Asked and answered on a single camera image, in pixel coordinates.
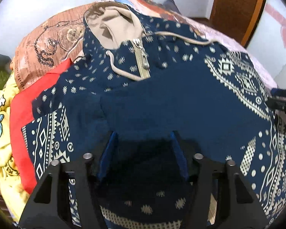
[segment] drawstring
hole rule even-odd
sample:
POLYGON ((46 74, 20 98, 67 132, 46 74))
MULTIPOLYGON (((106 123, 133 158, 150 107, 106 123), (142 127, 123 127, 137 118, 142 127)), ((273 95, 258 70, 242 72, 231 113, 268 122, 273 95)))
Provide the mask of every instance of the drawstring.
MULTIPOLYGON (((176 34, 176 33, 171 33, 171 32, 155 32, 156 35, 162 35, 162 36, 174 36, 174 37, 177 37, 177 38, 180 38, 182 39, 183 41, 185 42, 188 42, 190 44, 196 44, 196 45, 208 45, 208 44, 211 44, 213 42, 218 42, 217 40, 209 40, 209 41, 198 41, 198 40, 193 40, 191 38, 187 38, 187 37, 184 37, 182 35, 179 35, 179 34, 176 34)), ((124 70, 121 70, 119 68, 117 68, 115 65, 114 65, 114 55, 111 51, 106 51, 106 54, 110 57, 110 65, 111 65, 111 68, 112 70, 118 74, 118 75, 121 75, 121 76, 124 76, 124 77, 127 77, 131 80, 134 80, 134 81, 142 81, 144 80, 144 78, 141 78, 141 77, 138 77, 134 74, 131 74, 127 71, 124 71, 124 70)))
POLYGON ((141 77, 138 77, 138 76, 136 76, 134 74, 128 73, 127 71, 124 71, 124 70, 121 70, 119 68, 116 68, 115 65, 114 65, 114 55, 112 54, 112 52, 108 50, 108 51, 106 51, 106 54, 110 57, 110 65, 111 65, 112 70, 115 73, 117 73, 118 75, 127 77, 127 78, 129 78, 131 80, 134 80, 134 81, 142 81, 142 80, 144 80, 141 77))

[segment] zipper slider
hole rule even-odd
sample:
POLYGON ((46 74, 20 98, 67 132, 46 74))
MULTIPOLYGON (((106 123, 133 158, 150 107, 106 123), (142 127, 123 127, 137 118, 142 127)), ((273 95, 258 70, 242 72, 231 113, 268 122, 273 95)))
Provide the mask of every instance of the zipper slider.
POLYGON ((140 39, 133 39, 133 42, 136 47, 138 47, 141 50, 141 56, 142 56, 142 65, 144 69, 149 69, 149 63, 147 60, 147 54, 145 52, 145 49, 143 48, 140 39))

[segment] wooden door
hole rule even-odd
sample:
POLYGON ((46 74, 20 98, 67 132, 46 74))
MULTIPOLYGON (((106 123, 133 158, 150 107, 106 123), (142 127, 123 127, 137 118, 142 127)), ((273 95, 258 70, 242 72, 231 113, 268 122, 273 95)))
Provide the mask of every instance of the wooden door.
POLYGON ((246 46, 266 0, 214 0, 210 22, 214 29, 246 46))

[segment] silver bolt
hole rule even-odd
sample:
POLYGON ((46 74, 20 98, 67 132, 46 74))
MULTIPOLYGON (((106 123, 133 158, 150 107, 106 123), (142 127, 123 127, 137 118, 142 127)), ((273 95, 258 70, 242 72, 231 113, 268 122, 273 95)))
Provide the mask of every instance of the silver bolt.
POLYGON ((85 153, 85 154, 83 155, 83 158, 84 158, 84 159, 90 159, 90 158, 92 158, 92 154, 89 153, 89 152, 87 152, 87 153, 85 153))
POLYGON ((51 165, 56 166, 59 164, 59 160, 55 159, 51 162, 51 165))
POLYGON ((230 160, 227 161, 227 164, 228 164, 229 166, 234 166, 234 165, 235 165, 235 162, 234 162, 232 159, 230 159, 230 160))
POLYGON ((194 158, 196 158, 196 159, 203 159, 203 155, 200 154, 200 153, 196 153, 196 154, 194 155, 194 158))

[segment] yellow fabric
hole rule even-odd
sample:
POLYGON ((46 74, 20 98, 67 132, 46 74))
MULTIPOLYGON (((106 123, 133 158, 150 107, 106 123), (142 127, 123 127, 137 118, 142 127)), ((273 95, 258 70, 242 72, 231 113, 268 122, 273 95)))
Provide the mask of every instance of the yellow fabric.
POLYGON ((18 93, 19 89, 12 72, 5 88, 0 90, 0 192, 16 221, 19 221, 29 198, 29 194, 22 187, 10 144, 10 105, 18 93))

